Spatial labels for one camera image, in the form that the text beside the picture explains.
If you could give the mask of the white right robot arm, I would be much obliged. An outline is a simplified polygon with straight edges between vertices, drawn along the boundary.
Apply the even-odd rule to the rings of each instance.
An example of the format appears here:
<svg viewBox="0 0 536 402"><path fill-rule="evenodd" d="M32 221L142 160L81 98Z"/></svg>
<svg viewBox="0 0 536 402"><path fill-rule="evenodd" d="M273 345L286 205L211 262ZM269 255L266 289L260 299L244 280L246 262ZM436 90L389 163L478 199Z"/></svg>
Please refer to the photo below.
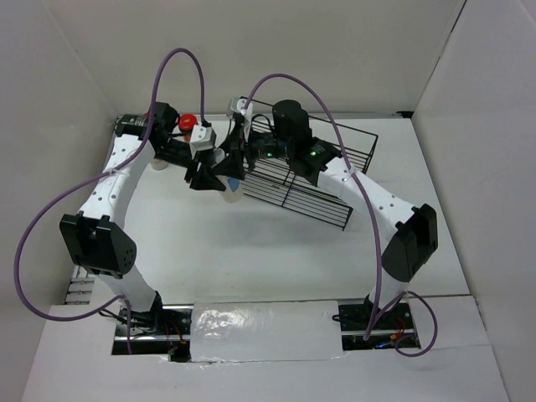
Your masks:
<svg viewBox="0 0 536 402"><path fill-rule="evenodd" d="M271 128L265 132L253 129L252 105L244 97L230 101L228 117L233 127L219 146L223 157L214 164L228 194L239 192L245 172L254 170L257 161L282 159L298 177L369 215L377 273L365 299L365 317L369 328L386 327L394 319L395 303L438 247L436 211L396 197L360 172L342 144L315 137L309 115L295 100L272 107Z"/></svg>

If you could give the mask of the black-cap white spice bottle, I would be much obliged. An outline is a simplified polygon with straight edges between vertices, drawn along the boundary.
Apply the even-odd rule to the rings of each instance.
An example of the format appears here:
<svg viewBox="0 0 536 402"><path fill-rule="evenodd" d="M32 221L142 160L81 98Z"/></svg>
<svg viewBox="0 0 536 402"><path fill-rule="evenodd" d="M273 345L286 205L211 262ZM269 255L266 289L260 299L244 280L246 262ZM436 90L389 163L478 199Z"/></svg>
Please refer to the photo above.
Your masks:
<svg viewBox="0 0 536 402"><path fill-rule="evenodd" d="M155 171L162 171L168 167L168 162L153 158L150 162L150 166Z"/></svg>

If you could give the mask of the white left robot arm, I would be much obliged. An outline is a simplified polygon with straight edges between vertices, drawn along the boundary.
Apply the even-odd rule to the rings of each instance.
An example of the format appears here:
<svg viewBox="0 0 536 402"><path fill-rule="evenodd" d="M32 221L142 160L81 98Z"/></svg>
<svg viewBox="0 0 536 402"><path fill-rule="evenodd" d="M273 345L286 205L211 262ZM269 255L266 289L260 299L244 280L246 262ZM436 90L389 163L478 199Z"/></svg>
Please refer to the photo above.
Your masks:
<svg viewBox="0 0 536 402"><path fill-rule="evenodd" d="M111 155L102 178L76 214L65 214L59 229L72 261L106 283L130 309L130 319L147 334L162 330L162 298L136 267L137 245L125 232L126 212L146 167L154 161L186 170L193 190L223 193L224 177L214 173L224 159L204 118L179 114L158 102L144 115L119 116Z"/></svg>

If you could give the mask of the red-lid chili sauce jar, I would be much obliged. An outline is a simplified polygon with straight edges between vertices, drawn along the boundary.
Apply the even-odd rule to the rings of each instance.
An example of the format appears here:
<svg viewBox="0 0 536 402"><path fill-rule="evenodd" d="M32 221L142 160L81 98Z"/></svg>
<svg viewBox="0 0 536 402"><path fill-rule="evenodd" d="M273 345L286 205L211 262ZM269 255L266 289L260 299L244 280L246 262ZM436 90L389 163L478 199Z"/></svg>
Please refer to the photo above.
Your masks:
<svg viewBox="0 0 536 402"><path fill-rule="evenodd" d="M189 142L194 127L198 124L198 119L194 114L182 114L178 120L178 135Z"/></svg>

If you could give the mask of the silver-lid jar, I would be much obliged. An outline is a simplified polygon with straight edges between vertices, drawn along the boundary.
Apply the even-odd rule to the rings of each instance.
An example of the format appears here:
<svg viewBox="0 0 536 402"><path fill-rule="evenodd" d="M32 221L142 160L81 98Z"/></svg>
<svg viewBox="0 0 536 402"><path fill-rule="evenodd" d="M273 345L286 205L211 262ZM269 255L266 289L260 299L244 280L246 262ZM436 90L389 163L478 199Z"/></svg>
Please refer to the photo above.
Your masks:
<svg viewBox="0 0 536 402"><path fill-rule="evenodd" d="M225 158L225 152L220 148L215 148L211 157L210 167L215 169L216 165ZM238 202L244 195L242 182L239 179L225 175L217 175L216 178L224 185L225 190L220 191L223 200L229 204Z"/></svg>

